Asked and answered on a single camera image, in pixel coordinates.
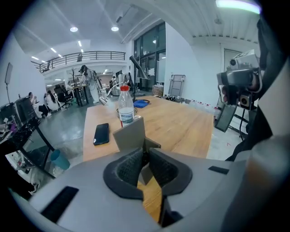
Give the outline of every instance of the red bottle cap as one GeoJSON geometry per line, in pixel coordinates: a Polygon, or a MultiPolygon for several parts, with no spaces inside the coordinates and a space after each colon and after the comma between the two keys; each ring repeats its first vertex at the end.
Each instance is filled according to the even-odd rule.
{"type": "Polygon", "coordinates": [[[120,89],[121,89],[121,91],[129,91],[129,86],[127,86],[127,85],[122,85],[122,86],[120,87],[120,89]]]}

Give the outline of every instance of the bottle label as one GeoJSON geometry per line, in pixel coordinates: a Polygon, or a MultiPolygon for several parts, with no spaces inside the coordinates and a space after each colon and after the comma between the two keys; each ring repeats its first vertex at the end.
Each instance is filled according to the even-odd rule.
{"type": "Polygon", "coordinates": [[[120,120],[122,122],[122,126],[126,126],[133,122],[134,113],[133,111],[130,113],[119,113],[120,120]]]}

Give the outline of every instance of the glass door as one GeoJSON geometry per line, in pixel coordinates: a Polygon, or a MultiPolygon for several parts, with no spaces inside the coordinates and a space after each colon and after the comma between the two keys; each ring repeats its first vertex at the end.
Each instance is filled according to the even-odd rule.
{"type": "Polygon", "coordinates": [[[140,60],[140,66],[144,72],[148,75],[150,80],[140,79],[140,89],[143,91],[152,91],[152,86],[156,81],[156,55],[155,53],[140,60]]]}

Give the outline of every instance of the railing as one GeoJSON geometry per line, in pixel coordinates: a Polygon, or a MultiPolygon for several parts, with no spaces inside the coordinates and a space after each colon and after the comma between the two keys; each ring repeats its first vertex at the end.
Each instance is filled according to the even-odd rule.
{"type": "Polygon", "coordinates": [[[34,63],[34,66],[41,72],[60,67],[62,65],[77,63],[88,60],[125,60],[125,53],[114,51],[93,51],[83,53],[72,53],[59,58],[48,60],[46,63],[34,63]]]}

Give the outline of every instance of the plastic water bottle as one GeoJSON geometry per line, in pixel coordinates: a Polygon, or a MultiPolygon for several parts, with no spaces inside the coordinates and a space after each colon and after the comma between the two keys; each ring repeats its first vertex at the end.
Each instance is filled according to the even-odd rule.
{"type": "Polygon", "coordinates": [[[133,122],[134,119],[134,104],[129,94],[129,86],[123,85],[120,87],[121,93],[119,97],[119,118],[121,125],[126,126],[133,122]]]}

